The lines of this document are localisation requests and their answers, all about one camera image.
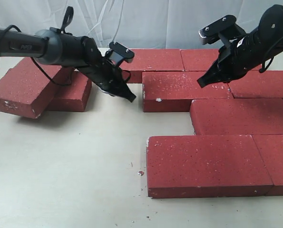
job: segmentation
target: white table surface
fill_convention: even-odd
[[[0,78],[19,60],[1,58]],[[132,104],[94,86],[85,113],[0,112],[0,228],[283,228],[283,197],[148,198],[147,138],[193,127],[189,113],[143,113],[130,88]]]

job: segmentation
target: black robotic arm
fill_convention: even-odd
[[[134,53],[111,42],[109,50],[102,56],[93,38],[75,37],[65,31],[73,15],[74,9],[68,7],[61,29],[44,29],[35,35],[24,34],[14,25],[0,29],[0,57],[31,57],[44,74],[38,63],[76,68],[102,92],[133,102],[136,96],[128,88],[119,66],[123,61],[132,62]]]
[[[198,79],[203,88],[209,84],[244,77],[247,72],[262,64],[263,73],[273,61],[274,56],[283,52],[283,6],[273,5],[261,17],[259,26],[247,34],[236,23],[233,15],[227,15],[199,31],[205,44],[223,42],[217,60],[208,71]]]

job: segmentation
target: brick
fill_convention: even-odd
[[[228,85],[201,88],[197,79],[203,72],[144,72],[144,112],[189,112],[194,99],[233,98]]]
[[[283,195],[283,135],[255,135],[254,141],[273,180],[267,195]]]
[[[145,71],[184,71],[179,49],[132,49],[135,57],[132,63],[122,63],[120,67],[131,73],[129,83],[142,83]]]
[[[153,198],[262,196],[273,185],[250,135],[150,137],[146,162]]]
[[[42,68],[58,83],[65,83],[72,70],[47,65]],[[0,112],[38,118],[59,89],[30,58],[24,58],[0,80]]]
[[[281,98],[194,100],[190,114],[197,135],[283,134]]]
[[[47,106],[47,111],[84,112],[92,82],[80,72],[73,72],[71,86],[64,86]]]
[[[246,76],[229,83],[235,98],[282,98],[283,71],[266,71],[260,74],[249,71]]]
[[[218,49],[182,49],[180,50],[185,71],[207,71],[218,58]]]

